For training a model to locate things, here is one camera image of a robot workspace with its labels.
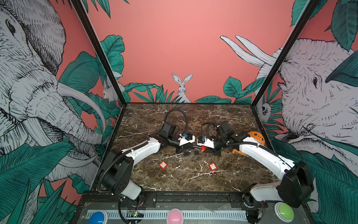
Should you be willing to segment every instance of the elephant eye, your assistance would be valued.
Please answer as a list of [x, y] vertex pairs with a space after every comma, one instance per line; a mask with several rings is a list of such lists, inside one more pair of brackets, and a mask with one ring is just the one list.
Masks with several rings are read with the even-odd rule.
[[314, 78], [313, 78], [313, 84], [314, 84], [314, 86], [317, 88], [317, 77], [314, 77]]
[[11, 34], [14, 35], [16, 32], [15, 27], [11, 24], [11, 22], [7, 19], [5, 21], [6, 25], [8, 26], [8, 29], [10, 30]]

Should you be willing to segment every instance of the black frame post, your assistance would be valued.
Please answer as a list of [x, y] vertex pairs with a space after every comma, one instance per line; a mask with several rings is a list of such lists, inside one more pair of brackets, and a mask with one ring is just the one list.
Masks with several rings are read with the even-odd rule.
[[268, 73], [264, 83], [262, 84], [259, 92], [255, 96], [255, 99], [252, 102], [252, 106], [256, 107], [258, 101], [261, 99], [263, 94], [265, 93], [267, 87], [269, 86], [270, 82], [274, 78], [274, 76], [277, 74], [277, 71], [279, 70], [281, 64], [284, 62], [287, 54], [290, 52], [293, 44], [297, 40], [298, 36], [300, 35], [301, 31], [303, 30], [304, 26], [306, 25], [307, 21], [309, 20], [310, 16], [313, 13], [313, 10], [317, 7], [320, 0], [310, 0], [307, 3], [307, 7], [302, 12], [301, 16], [299, 17], [295, 27], [293, 28], [289, 38], [287, 39], [284, 47], [282, 48], [281, 53], [277, 57], [277, 60], [275, 61], [274, 65], [272, 66], [270, 72]]
[[81, 0], [71, 0], [71, 1], [72, 1], [73, 7], [77, 12], [77, 15], [78, 15], [86, 33], [87, 33], [87, 35], [95, 49], [95, 52], [97, 53], [97, 56], [98, 56], [100, 62], [102, 63], [102, 66], [103, 66], [105, 72], [107, 73], [107, 75], [113, 85], [113, 88], [116, 91], [116, 94], [118, 95], [119, 101], [122, 104], [122, 106], [124, 107], [127, 104], [127, 102], [124, 99], [124, 96], [118, 87], [118, 83], [113, 75], [111, 65], [109, 64], [109, 62], [107, 60], [107, 57], [103, 51], [101, 43], [97, 39], [97, 35], [91, 25], [91, 22], [90, 22], [90, 19], [88, 18], [87, 12], [82, 7]]

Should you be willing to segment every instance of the rabbit illustration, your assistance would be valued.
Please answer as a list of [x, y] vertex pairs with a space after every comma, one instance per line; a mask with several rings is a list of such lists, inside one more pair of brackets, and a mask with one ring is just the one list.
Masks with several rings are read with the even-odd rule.
[[175, 82], [179, 83], [179, 92], [178, 92], [179, 97], [178, 98], [181, 98], [179, 103], [190, 103], [190, 100], [185, 95], [185, 92], [187, 91], [187, 89], [185, 88], [185, 83], [193, 77], [193, 74], [187, 75], [183, 82], [180, 80], [179, 76], [177, 76], [176, 74], [172, 73], [172, 75], [173, 75]]

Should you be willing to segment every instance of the elephant ear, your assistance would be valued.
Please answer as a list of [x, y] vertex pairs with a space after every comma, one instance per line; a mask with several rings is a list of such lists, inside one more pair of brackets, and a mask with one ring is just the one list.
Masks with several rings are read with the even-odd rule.
[[344, 60], [327, 78], [326, 83], [336, 80], [350, 86], [358, 86], [358, 51]]
[[0, 5], [13, 14], [44, 66], [56, 74], [62, 62], [66, 34], [50, 1], [0, 0]]

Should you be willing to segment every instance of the white robotic arm segment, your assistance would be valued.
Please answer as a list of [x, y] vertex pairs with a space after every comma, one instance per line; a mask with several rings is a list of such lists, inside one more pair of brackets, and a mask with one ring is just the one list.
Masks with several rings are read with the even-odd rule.
[[[149, 140], [144, 141], [136, 146], [140, 146], [141, 144], [143, 144], [145, 142], [148, 142], [148, 144], [127, 154], [127, 157], [133, 158], [133, 160], [134, 160], [133, 166], [136, 165], [139, 161], [141, 161], [145, 157], [147, 157], [153, 153], [157, 153], [159, 151], [160, 143], [155, 138], [149, 138]], [[128, 150], [131, 150], [131, 149], [130, 148], [124, 149], [124, 150], [122, 150], [122, 152], [126, 152]]]
[[[247, 137], [243, 140], [244, 142], [254, 142], [260, 144], [253, 137]], [[271, 170], [280, 180], [285, 175], [285, 170], [290, 170], [294, 163], [292, 160], [277, 155], [273, 152], [269, 152], [258, 146], [243, 144], [240, 145], [240, 151], [248, 154], [252, 158], [256, 159], [259, 163], [264, 165], [267, 169]]]

